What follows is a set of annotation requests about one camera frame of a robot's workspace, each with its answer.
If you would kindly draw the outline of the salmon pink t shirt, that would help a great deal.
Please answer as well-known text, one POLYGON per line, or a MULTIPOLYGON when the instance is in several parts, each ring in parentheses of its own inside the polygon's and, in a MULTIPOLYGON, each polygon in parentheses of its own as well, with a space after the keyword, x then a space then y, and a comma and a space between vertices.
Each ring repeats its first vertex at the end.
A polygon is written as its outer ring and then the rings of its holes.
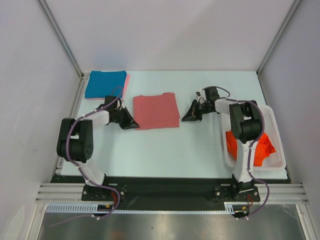
POLYGON ((135 96, 133 118, 139 124, 139 130, 178 128, 180 113, 176 95, 165 92, 161 95, 135 96))

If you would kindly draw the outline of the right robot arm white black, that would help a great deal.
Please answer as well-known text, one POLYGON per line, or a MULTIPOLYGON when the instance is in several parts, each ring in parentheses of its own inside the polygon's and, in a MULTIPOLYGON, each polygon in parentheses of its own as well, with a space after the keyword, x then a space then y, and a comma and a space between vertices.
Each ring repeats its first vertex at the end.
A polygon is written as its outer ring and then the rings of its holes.
POLYGON ((258 141, 265 132, 265 120, 255 101, 230 98, 231 93, 219 86, 208 86, 195 93, 183 122, 201 121, 203 115, 226 115, 237 141, 237 160, 229 187, 229 197, 242 201, 255 187, 254 157, 258 141))

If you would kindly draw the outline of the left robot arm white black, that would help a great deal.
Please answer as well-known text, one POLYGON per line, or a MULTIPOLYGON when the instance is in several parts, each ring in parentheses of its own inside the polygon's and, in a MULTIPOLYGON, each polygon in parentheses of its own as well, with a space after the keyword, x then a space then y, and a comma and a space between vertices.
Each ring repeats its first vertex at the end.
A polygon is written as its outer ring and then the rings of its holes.
POLYGON ((62 119, 56 146, 57 155, 78 169, 85 184, 93 186, 92 194, 99 200, 109 197, 110 187, 104 184, 105 173, 91 159, 94 152, 94 130, 110 123, 118 124, 122 130, 140 128, 122 99, 107 95, 104 103, 93 111, 78 119, 62 119))

